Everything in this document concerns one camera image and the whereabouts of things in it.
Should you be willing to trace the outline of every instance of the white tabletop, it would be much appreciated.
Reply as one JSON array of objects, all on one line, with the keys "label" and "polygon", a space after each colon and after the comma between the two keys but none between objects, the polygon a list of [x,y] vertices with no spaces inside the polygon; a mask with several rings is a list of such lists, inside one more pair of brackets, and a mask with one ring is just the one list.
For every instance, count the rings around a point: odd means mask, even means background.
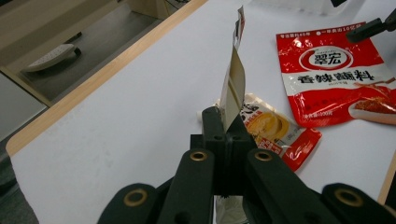
[{"label": "white tabletop", "polygon": [[[95,223],[119,189],[158,187],[175,174],[190,134],[201,133],[196,112],[220,96],[242,5],[247,21],[239,53],[247,92],[290,117],[276,34],[384,20],[395,8],[391,0],[366,0],[344,16],[326,17],[210,0],[12,157],[40,223]],[[393,72],[395,37],[373,37]],[[353,120],[319,130],[323,137],[298,176],[319,192],[342,182],[376,199],[396,149],[396,127]]]}]

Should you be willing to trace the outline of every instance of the floor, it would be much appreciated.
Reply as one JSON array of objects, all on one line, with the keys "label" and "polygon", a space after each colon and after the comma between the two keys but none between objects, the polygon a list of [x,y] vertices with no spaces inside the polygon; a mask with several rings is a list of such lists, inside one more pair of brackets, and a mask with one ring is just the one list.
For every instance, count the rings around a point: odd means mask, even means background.
[{"label": "floor", "polygon": [[[168,0],[167,4],[172,13],[186,2]],[[123,5],[81,31],[82,36],[69,41],[82,51],[79,57],[72,54],[43,72],[24,76],[36,90],[56,103],[161,22],[131,12]],[[35,224],[38,220],[20,191],[5,151],[10,137],[0,141],[0,224]]]}]

